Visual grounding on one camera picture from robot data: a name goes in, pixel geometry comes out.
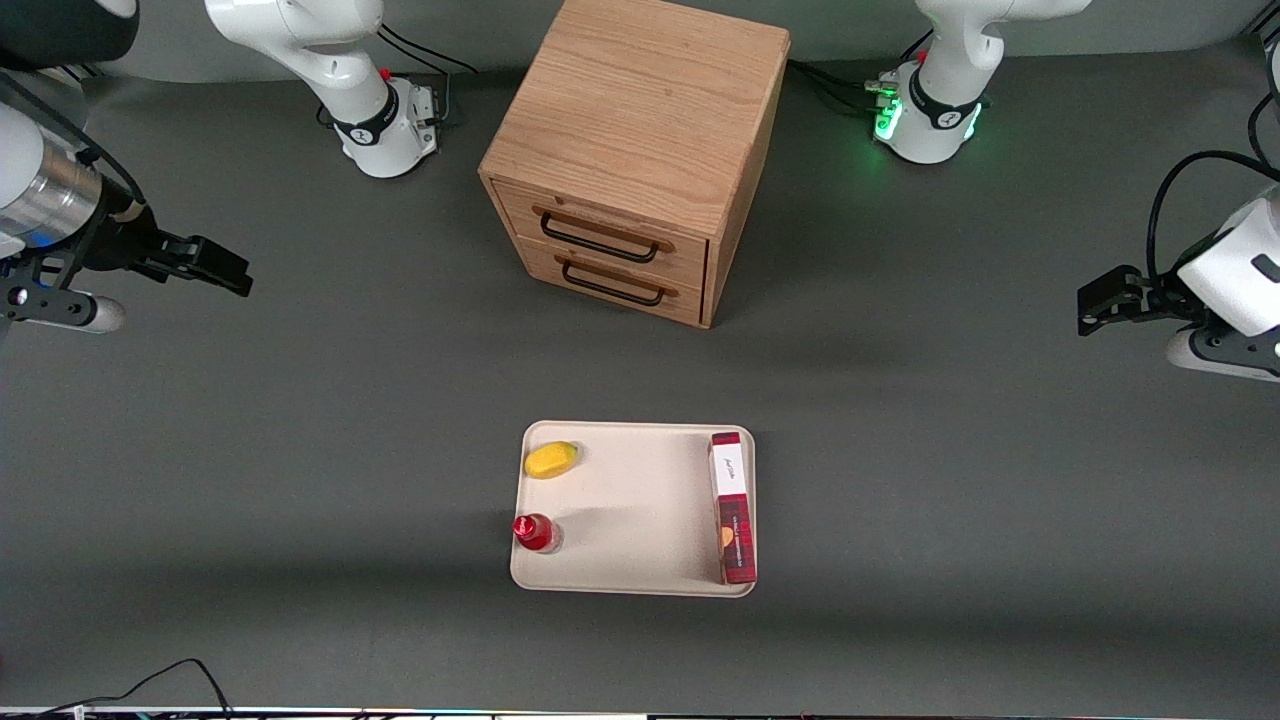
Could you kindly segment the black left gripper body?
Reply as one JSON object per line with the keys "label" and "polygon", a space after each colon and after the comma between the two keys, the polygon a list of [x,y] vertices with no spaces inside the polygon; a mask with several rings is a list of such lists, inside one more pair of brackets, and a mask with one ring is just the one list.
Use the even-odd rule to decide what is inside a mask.
{"label": "black left gripper body", "polygon": [[1203,325],[1210,316],[1204,302],[1196,296],[1175,272],[1160,275],[1137,277],[1139,290],[1139,310],[1133,322],[1179,320],[1193,327]]}

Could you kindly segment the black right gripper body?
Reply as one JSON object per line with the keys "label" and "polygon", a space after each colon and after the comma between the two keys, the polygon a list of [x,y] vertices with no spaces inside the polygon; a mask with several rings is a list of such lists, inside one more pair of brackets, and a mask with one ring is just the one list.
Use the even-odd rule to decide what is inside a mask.
{"label": "black right gripper body", "polygon": [[129,222],[118,222],[99,208],[84,227],[82,266],[91,272],[128,270],[150,279],[195,279],[198,245],[160,229],[154,213],[145,210]]}

